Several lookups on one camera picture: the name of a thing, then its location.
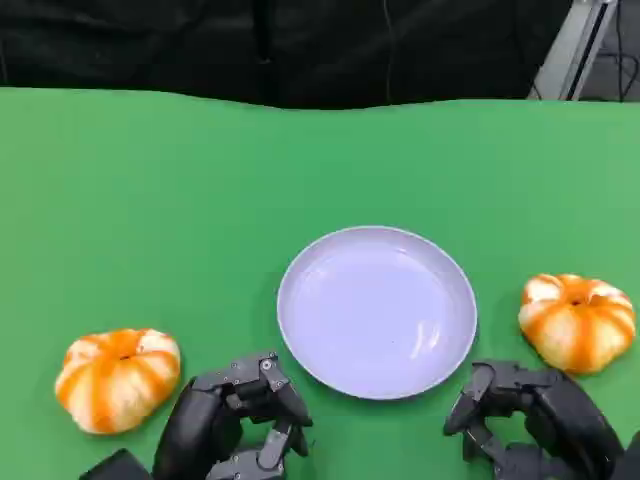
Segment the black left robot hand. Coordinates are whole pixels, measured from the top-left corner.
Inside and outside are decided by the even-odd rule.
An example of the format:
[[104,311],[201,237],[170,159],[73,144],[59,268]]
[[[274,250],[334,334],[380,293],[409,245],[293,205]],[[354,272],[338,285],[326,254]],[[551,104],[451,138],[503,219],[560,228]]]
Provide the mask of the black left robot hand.
[[273,351],[193,377],[159,440],[155,479],[283,479],[313,420]]

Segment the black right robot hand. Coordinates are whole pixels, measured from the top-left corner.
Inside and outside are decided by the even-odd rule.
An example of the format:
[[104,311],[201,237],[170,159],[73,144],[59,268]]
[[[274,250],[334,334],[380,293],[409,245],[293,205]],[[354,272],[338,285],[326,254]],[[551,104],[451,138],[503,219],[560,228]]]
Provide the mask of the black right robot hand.
[[[533,444],[503,445],[490,417],[524,415]],[[517,362],[472,364],[445,420],[443,434],[460,434],[463,459],[484,458],[495,479],[609,479],[624,447],[582,387],[556,368],[531,370]]]

